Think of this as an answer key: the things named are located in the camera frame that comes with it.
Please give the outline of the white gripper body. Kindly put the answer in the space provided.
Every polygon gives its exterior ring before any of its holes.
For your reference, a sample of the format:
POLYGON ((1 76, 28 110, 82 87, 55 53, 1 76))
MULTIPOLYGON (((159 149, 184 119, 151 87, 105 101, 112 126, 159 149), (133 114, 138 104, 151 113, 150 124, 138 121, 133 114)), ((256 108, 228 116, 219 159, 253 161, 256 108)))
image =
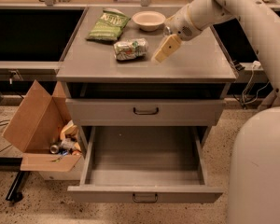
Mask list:
POLYGON ((191 20, 189 6, 180 8, 176 14, 166 19, 164 25, 168 35, 178 35, 182 41, 189 41, 202 32, 191 20))

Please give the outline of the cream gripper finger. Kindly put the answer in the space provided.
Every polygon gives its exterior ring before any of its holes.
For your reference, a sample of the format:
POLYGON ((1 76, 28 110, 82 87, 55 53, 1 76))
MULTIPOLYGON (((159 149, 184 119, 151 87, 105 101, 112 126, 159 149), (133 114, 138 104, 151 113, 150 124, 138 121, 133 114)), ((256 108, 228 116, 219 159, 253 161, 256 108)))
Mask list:
POLYGON ((155 51, 152 59, 158 63, 162 63, 174 52, 176 52, 180 48, 181 44, 182 40, 178 35, 166 36, 155 51))

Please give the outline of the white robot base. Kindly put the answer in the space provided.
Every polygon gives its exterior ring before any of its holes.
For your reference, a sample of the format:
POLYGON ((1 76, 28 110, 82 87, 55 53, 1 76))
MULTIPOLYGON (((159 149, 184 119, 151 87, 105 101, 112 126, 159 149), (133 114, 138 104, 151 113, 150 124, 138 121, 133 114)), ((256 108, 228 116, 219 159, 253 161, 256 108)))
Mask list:
POLYGON ((280 107, 259 112, 236 136, 227 224, 280 224, 280 107))

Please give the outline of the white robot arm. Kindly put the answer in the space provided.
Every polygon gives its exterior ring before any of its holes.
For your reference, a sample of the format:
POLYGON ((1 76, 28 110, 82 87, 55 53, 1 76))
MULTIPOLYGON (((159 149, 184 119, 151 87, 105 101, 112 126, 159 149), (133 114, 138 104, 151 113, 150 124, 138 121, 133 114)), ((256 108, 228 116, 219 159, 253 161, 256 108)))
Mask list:
POLYGON ((229 18, 240 23, 280 101, 280 17, 262 0, 191 1, 165 21, 166 37, 153 59, 164 61, 182 42, 229 18))

